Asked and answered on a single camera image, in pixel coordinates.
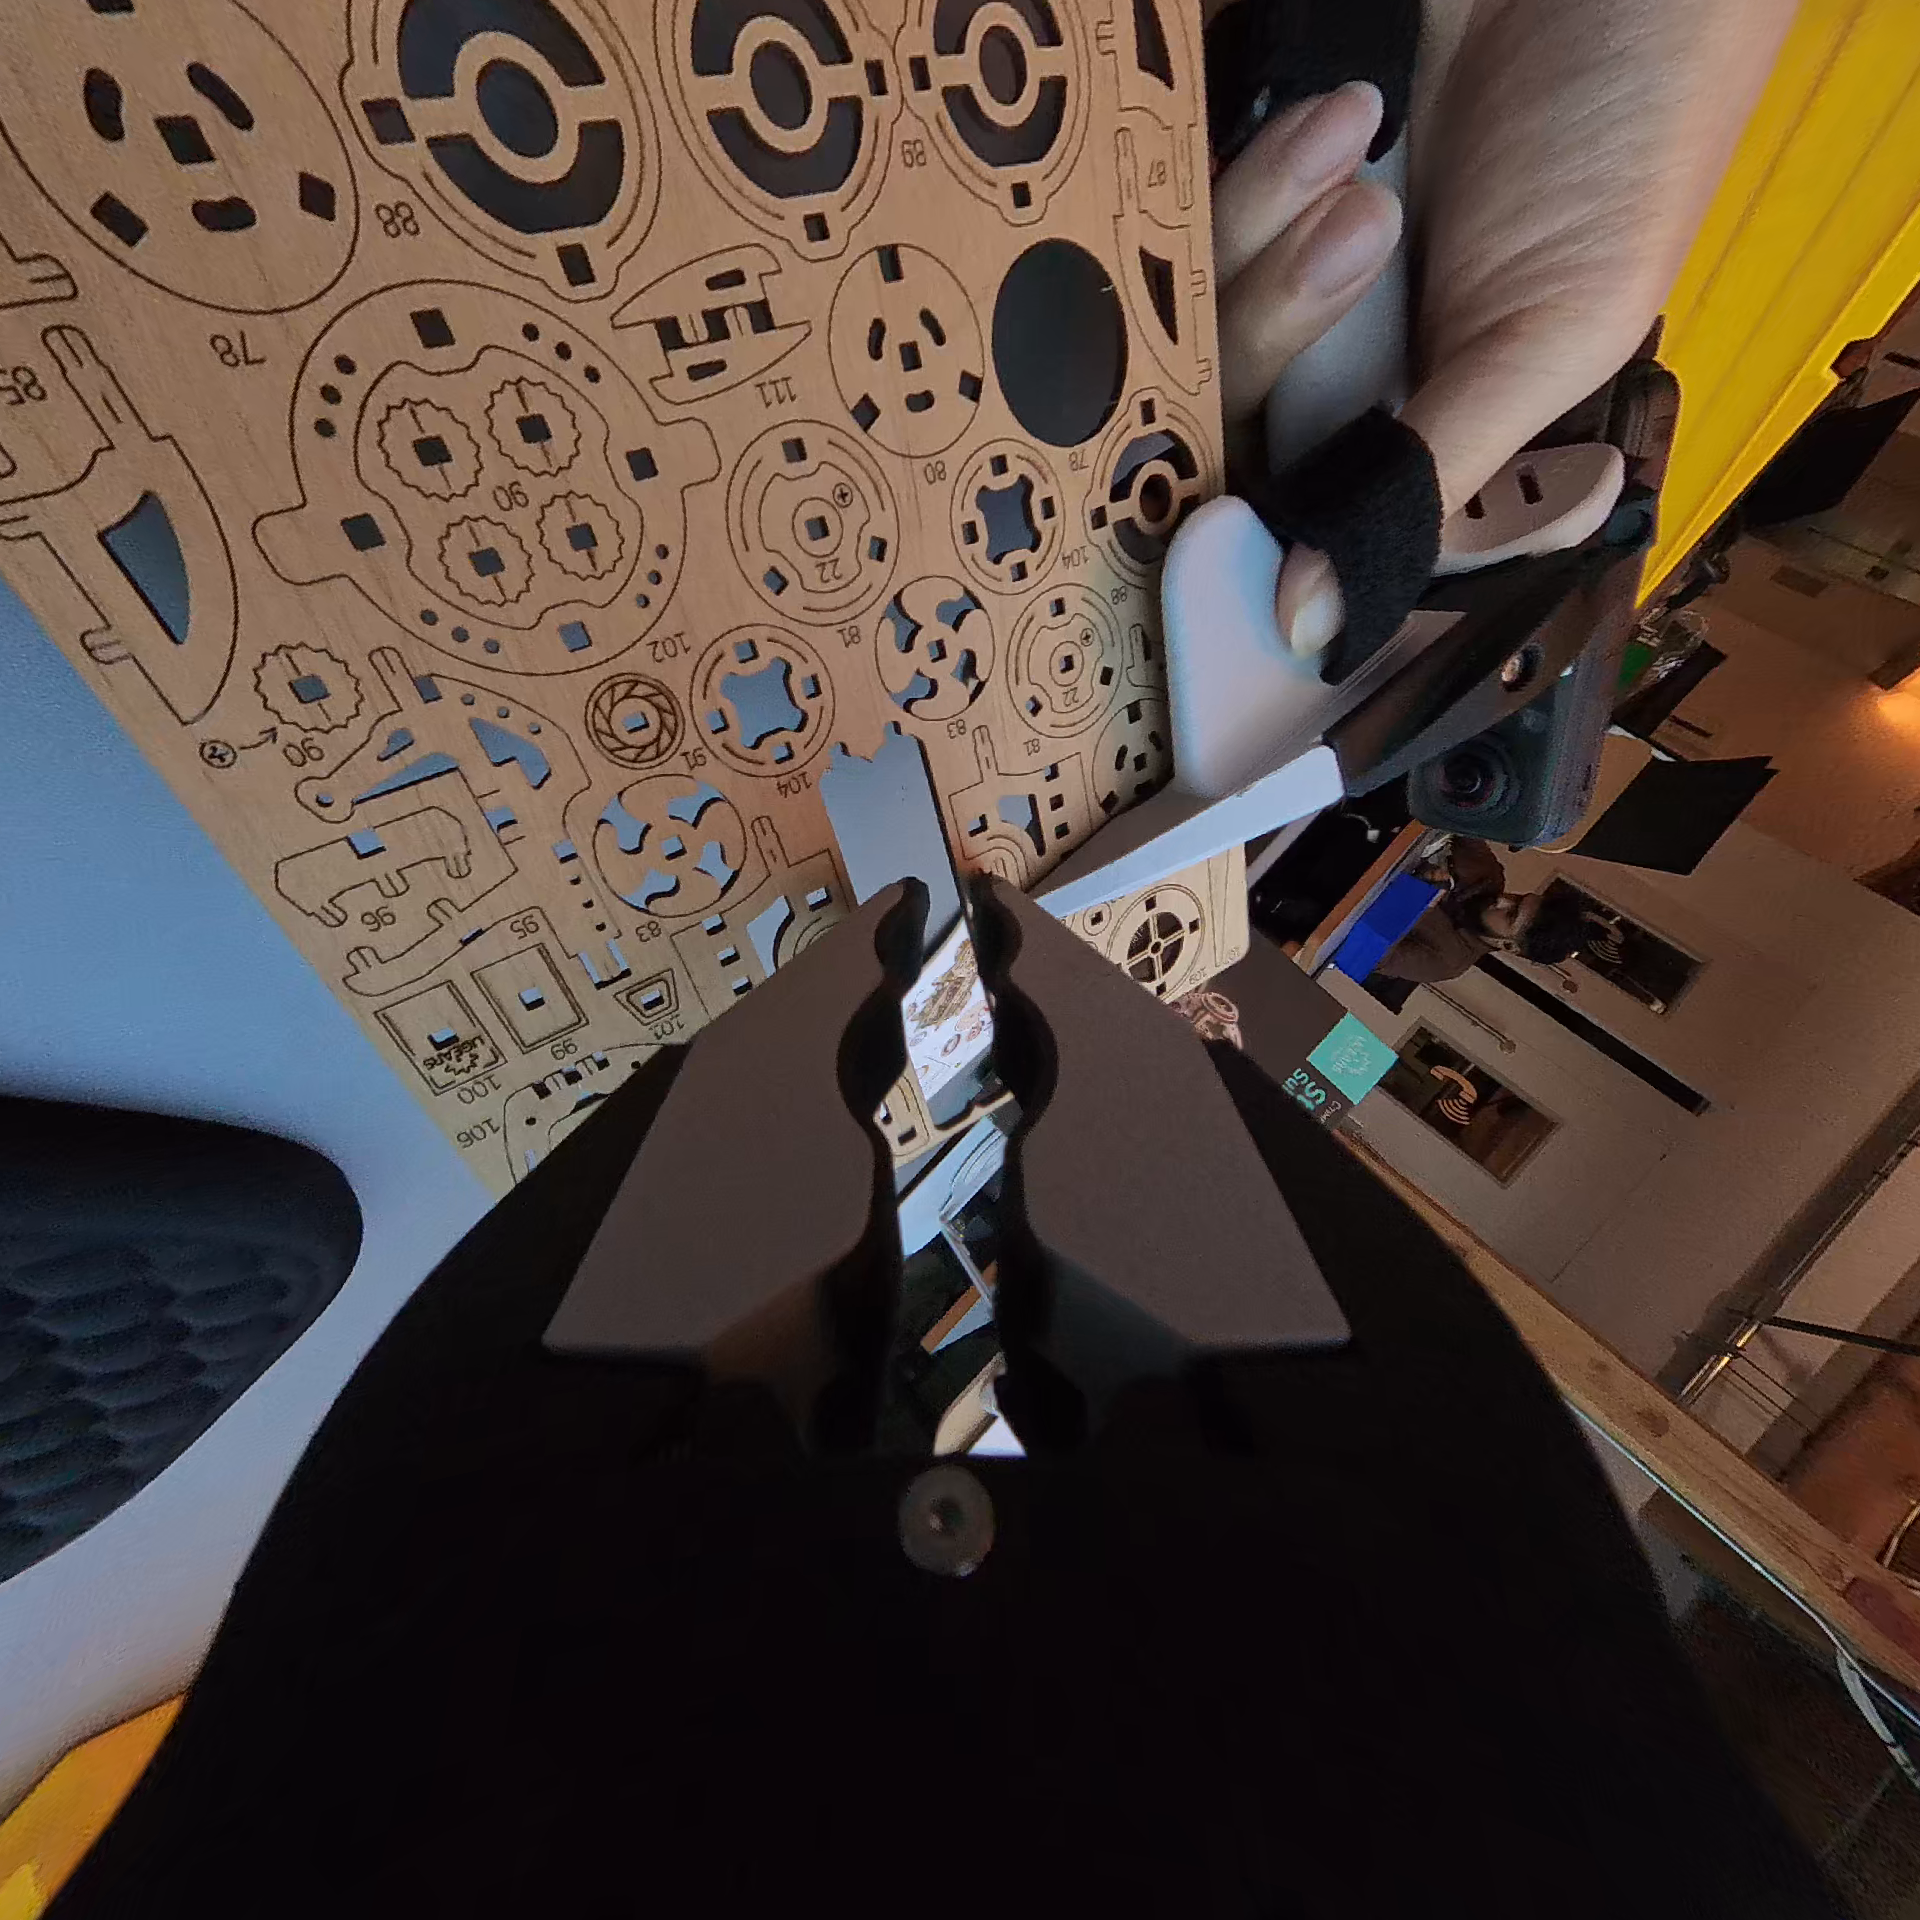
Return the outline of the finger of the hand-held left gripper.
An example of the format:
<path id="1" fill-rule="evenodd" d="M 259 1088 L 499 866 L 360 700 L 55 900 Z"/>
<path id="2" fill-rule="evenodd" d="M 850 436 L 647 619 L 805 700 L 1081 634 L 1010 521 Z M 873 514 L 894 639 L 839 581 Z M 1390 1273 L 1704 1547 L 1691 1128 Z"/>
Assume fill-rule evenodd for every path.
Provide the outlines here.
<path id="1" fill-rule="evenodd" d="M 1213 856 L 1243 849 L 1265 832 L 1314 817 L 1337 804 L 1339 796 L 1343 777 L 1327 745 L 1314 745 L 1237 796 L 1213 802 L 1171 782 L 1093 831 L 1089 843 L 1047 874 L 1034 900 L 1057 919 L 1124 900 Z"/>

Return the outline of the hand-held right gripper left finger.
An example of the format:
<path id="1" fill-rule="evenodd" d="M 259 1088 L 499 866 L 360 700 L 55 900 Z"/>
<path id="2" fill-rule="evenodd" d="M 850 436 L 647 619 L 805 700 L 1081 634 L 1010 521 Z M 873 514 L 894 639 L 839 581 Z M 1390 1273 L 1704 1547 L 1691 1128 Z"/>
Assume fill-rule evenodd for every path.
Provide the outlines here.
<path id="1" fill-rule="evenodd" d="M 875 1111 L 927 907 L 884 887 L 683 1050 L 550 1354 L 752 1381 L 813 1447 L 873 1445 L 903 1266 Z"/>

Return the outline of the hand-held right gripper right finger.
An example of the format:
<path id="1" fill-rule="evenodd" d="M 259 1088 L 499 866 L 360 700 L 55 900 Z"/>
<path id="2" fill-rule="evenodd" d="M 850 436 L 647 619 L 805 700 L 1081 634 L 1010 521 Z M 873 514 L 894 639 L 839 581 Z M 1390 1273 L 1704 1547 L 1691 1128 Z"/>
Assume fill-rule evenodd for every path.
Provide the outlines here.
<path id="1" fill-rule="evenodd" d="M 1337 1354 L 1351 1327 L 1186 1019 L 1043 905 L 973 876 L 1004 1154 L 999 1414 L 1092 1438 L 1145 1381 Z"/>

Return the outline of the laser-cut wooden parts sheet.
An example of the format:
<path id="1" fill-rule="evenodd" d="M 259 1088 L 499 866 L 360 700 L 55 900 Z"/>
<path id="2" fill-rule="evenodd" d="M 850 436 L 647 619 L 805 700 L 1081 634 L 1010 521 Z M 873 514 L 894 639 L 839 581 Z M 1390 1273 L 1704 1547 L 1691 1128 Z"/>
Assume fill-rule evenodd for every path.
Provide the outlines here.
<path id="1" fill-rule="evenodd" d="M 494 1193 L 1174 771 L 1197 4 L 2 4 L 2 577 Z"/>

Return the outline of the dark model kit box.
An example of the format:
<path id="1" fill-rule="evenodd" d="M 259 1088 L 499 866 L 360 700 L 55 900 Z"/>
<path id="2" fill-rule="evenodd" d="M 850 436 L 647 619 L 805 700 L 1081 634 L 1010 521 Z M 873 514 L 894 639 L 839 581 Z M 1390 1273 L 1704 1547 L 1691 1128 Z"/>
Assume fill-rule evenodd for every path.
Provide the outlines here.
<path id="1" fill-rule="evenodd" d="M 1394 1047 L 1292 955 L 1265 942 L 1193 989 L 1186 1008 L 1203 1042 L 1238 1050 L 1324 1132 L 1337 1132 L 1395 1063 Z"/>

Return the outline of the person's left hand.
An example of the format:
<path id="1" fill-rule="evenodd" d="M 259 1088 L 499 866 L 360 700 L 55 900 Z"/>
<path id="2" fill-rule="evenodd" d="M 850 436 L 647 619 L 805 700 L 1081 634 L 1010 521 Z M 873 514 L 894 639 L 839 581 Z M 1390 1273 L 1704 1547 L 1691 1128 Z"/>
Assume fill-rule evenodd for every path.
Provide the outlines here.
<path id="1" fill-rule="evenodd" d="M 1346 319 L 1402 229 L 1418 276 L 1402 424 L 1453 514 L 1654 323 L 1796 4 L 1424 4 L 1402 206 L 1361 180 L 1370 82 L 1308 88 L 1213 174 L 1230 467 L 1283 370 Z"/>

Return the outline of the blue plastic bin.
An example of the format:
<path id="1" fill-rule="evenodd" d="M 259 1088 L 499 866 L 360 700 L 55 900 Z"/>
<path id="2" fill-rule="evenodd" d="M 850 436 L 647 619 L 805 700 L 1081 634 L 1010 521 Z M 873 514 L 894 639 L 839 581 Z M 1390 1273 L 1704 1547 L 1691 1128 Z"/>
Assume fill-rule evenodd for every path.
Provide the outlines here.
<path id="1" fill-rule="evenodd" d="M 1369 982 L 1381 970 L 1384 955 L 1407 940 L 1444 893 L 1444 884 L 1431 884 L 1418 874 L 1395 874 L 1331 952 L 1331 967 L 1355 983 Z"/>

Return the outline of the open instruction booklet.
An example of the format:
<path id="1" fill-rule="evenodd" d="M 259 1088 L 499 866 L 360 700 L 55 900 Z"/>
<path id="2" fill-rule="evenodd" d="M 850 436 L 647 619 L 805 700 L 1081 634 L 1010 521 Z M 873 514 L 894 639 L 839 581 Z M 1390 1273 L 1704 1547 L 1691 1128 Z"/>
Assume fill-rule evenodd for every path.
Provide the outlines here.
<path id="1" fill-rule="evenodd" d="M 903 1027 L 906 1060 L 927 1111 L 955 1102 L 989 1058 L 993 1014 L 964 920 L 952 923 L 906 995 Z"/>

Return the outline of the yellow plastic bin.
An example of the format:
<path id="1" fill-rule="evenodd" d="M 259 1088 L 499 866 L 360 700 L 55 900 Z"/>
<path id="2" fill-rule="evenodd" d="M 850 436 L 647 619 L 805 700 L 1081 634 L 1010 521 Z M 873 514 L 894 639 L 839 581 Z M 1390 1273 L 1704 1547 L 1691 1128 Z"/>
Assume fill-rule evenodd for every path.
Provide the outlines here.
<path id="1" fill-rule="evenodd" d="M 179 1714 L 183 1696 L 73 1748 L 2 1821 L 2 1917 L 41 1917 L 106 1833 Z"/>
<path id="2" fill-rule="evenodd" d="M 1679 386 L 1642 597 L 1917 287 L 1917 4 L 1803 4 L 1668 297 Z"/>

